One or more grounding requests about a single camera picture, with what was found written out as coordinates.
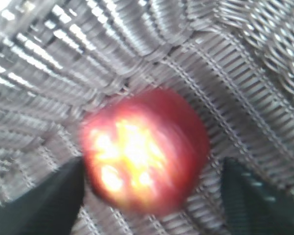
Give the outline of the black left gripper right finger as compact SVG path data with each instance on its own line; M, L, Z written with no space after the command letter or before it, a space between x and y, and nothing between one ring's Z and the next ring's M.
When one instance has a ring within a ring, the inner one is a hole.
M233 235L294 235L294 198L234 158L225 158L221 198Z

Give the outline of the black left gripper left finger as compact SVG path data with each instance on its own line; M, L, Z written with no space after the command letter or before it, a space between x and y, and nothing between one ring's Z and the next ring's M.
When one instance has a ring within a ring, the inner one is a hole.
M0 208L0 235L69 235L84 195L84 167L75 158Z

